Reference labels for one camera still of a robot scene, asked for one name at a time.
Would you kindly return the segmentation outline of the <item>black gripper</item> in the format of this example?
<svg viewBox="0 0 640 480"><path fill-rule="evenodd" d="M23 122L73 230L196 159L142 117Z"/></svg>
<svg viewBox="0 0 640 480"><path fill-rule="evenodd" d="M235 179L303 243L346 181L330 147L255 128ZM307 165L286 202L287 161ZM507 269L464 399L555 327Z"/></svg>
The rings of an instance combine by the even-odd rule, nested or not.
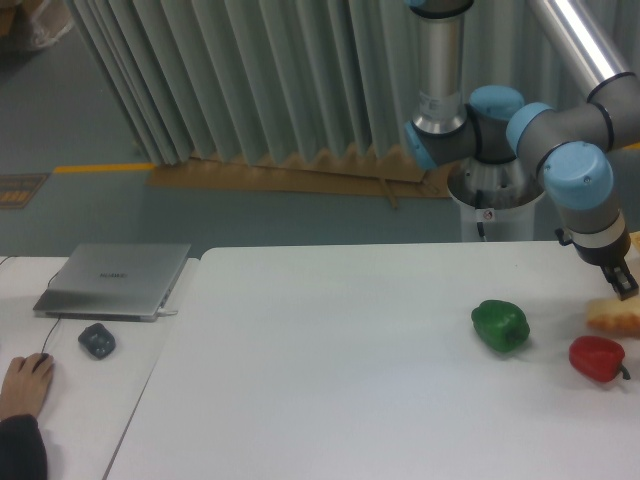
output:
<svg viewBox="0 0 640 480"><path fill-rule="evenodd" d="M631 245L627 231L604 241L597 241L595 235L578 234L575 234L572 240L578 256L583 261L603 267L605 279L620 301L629 300L639 293L639 285L625 263L625 256Z"/></svg>

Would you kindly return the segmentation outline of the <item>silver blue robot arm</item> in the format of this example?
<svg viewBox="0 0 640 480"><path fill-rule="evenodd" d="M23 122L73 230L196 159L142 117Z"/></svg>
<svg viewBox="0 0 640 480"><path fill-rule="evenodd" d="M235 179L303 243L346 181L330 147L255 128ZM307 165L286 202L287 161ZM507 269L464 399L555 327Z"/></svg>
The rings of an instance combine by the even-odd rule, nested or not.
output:
<svg viewBox="0 0 640 480"><path fill-rule="evenodd" d="M419 105L407 122L410 152L426 170L471 159L508 174L506 188L555 204L556 235L601 269L620 299L638 293L625 257L631 240L607 154L639 139L639 79L582 1L532 1L529 9L560 54L583 105L557 111L514 89L486 86L460 97L468 1L411 1L424 47Z"/></svg>

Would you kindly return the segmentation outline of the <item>dark sleeved forearm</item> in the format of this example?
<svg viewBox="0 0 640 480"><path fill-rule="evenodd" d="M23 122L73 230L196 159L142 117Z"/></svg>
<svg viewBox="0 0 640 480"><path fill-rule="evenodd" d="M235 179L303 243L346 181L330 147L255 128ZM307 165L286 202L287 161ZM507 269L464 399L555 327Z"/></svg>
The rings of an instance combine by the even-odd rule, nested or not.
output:
<svg viewBox="0 0 640 480"><path fill-rule="evenodd" d="M34 416L12 416L1 422L1 478L48 478L47 453Z"/></svg>

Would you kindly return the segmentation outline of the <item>person's right hand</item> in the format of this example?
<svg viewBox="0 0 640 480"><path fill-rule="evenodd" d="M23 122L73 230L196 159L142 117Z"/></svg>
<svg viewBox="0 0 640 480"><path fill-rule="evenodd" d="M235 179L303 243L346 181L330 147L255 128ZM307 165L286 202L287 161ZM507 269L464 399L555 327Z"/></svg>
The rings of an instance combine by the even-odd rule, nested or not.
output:
<svg viewBox="0 0 640 480"><path fill-rule="evenodd" d="M50 356L35 373L32 368L41 353L14 357L1 386L1 420L12 416L32 415L38 418L48 395L54 373Z"/></svg>

